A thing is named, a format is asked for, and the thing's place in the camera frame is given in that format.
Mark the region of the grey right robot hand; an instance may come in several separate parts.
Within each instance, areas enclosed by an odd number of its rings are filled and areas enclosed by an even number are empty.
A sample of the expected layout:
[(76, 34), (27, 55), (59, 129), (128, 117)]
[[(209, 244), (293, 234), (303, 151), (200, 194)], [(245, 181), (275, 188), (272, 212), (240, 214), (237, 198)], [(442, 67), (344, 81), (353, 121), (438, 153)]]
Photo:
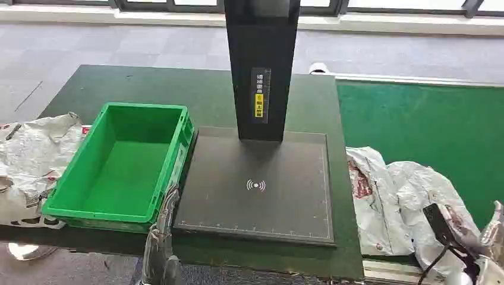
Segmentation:
[(444, 218), (437, 204), (430, 204), (423, 208), (423, 213), (434, 233), (437, 241), (442, 245), (458, 246), (447, 220)]

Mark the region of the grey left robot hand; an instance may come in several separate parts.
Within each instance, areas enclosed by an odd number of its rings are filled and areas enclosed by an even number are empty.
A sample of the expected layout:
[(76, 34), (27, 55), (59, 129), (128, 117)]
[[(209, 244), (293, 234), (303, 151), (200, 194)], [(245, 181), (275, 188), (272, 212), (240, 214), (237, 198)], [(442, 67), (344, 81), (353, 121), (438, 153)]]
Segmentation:
[(167, 189), (157, 220), (147, 234), (140, 284), (181, 284), (181, 263), (172, 246), (172, 219), (179, 201), (179, 185)]

